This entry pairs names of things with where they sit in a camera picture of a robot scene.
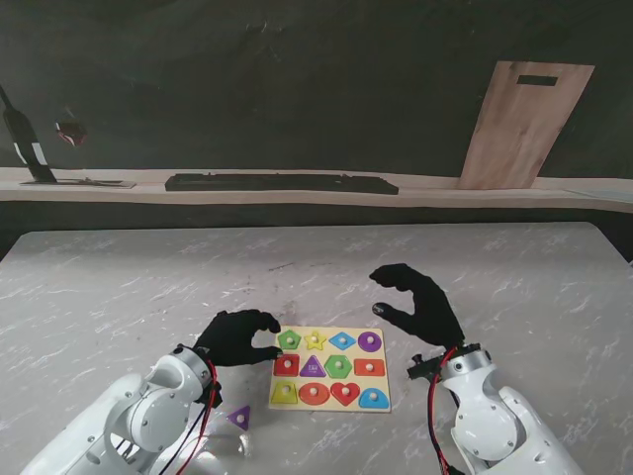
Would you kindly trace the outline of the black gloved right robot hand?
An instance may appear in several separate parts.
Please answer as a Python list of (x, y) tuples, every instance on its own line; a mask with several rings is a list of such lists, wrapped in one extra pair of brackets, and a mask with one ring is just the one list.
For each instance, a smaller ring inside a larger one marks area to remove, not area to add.
[(412, 293), (412, 314), (378, 302), (372, 307), (375, 315), (434, 346), (450, 350), (463, 344), (465, 336), (448, 298), (431, 277), (398, 263), (377, 268), (369, 278), (384, 288)]

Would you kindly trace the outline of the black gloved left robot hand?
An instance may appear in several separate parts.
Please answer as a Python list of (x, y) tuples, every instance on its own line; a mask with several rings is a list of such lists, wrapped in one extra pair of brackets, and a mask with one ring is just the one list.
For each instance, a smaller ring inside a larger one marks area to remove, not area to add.
[(255, 309), (233, 313), (221, 311), (198, 337), (193, 349), (205, 354), (215, 366), (254, 365), (276, 360), (282, 354), (277, 346), (254, 347), (255, 334), (280, 331), (279, 322), (270, 313)]

